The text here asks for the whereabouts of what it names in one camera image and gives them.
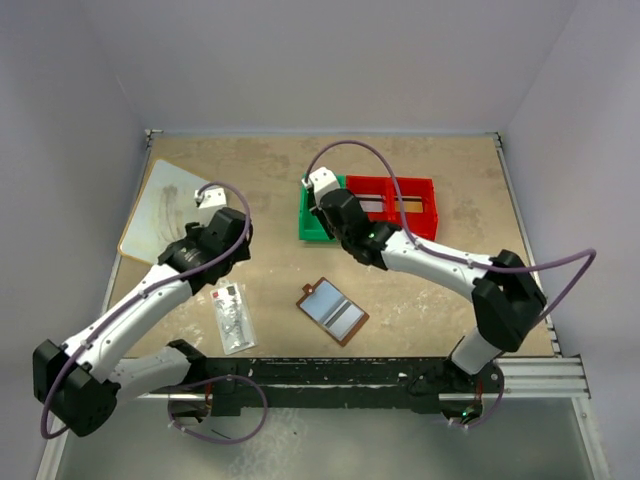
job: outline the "beige work surface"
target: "beige work surface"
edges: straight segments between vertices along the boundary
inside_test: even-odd
[[[249,200],[252,258],[225,278],[244,286],[259,345],[242,356],[440,356],[474,325],[471,304],[408,274],[358,264],[335,245],[298,240],[300,177],[313,155],[340,137],[170,137],[154,141],[151,161],[165,159],[210,180],[236,185]],[[436,241],[497,254],[525,249],[493,140],[489,137],[358,137],[388,156],[399,176],[434,180],[440,223]],[[340,146],[319,165],[344,175],[385,175],[369,152]],[[239,203],[231,199],[236,208]],[[149,266],[120,264],[111,303],[133,288]],[[296,307],[302,286],[326,277],[371,316],[346,347]],[[152,353],[184,338],[208,356],[222,356],[210,298],[203,289],[173,310],[129,352]],[[544,325],[518,355],[553,355]]]

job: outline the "cutting board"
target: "cutting board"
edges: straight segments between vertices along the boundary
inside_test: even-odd
[[[194,193],[206,183],[165,160],[156,160],[120,239],[120,254],[156,263],[167,245],[184,237],[186,223],[201,221]]]

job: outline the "white wall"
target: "white wall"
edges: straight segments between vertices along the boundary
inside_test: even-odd
[[[506,134],[538,261],[593,245],[590,274],[558,309],[581,353],[616,478],[640,471],[640,2],[581,0]],[[548,293],[566,274],[543,276]]]
[[[98,312],[143,137],[77,0],[0,3],[2,478],[35,476],[31,354]]]
[[[576,0],[83,0],[145,127],[495,131]]]

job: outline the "plastic bin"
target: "plastic bin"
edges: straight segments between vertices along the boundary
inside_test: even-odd
[[[409,229],[422,238],[435,240],[438,211],[433,181],[429,178],[398,177],[398,184],[405,199]],[[381,209],[377,210],[382,211],[367,211],[372,221],[388,221],[402,225],[398,199],[391,178],[348,175],[347,188],[361,199],[363,208],[365,207],[363,202],[380,202]]]
[[[336,175],[341,187],[347,184],[344,175]],[[322,225],[307,209],[307,191],[300,185],[300,209],[298,212],[298,238],[307,242],[332,242],[324,232]]]

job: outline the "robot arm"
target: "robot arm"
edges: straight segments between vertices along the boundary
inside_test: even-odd
[[[324,167],[312,172],[303,185],[309,192],[311,213],[330,238],[335,237],[358,262],[416,275],[453,290],[473,303],[477,327],[450,355],[451,362],[465,374],[477,374],[502,352],[517,351],[535,326],[546,299],[530,275],[487,272],[419,250],[401,227],[371,222],[355,195],[341,188],[335,175]],[[417,241],[431,250],[468,262],[524,266],[515,253],[506,250],[497,256],[479,255],[422,238]]]
[[[159,320],[206,284],[214,285],[227,275],[236,262],[250,258],[251,231],[226,260],[184,280],[169,281],[126,309],[89,345],[87,337],[113,312],[150,285],[166,281],[180,273],[204,265],[227,251],[243,231],[243,213],[226,207],[222,189],[205,196],[196,195],[199,220],[208,225],[187,224],[186,236],[170,244],[156,265],[120,302],[61,346],[43,342],[33,354],[35,396],[45,398],[63,365],[81,346],[87,348],[77,357],[60,389],[51,411],[78,436],[92,433],[122,404],[143,393],[200,378],[204,356],[183,340],[171,342],[159,352],[138,359],[123,359],[129,349]]]

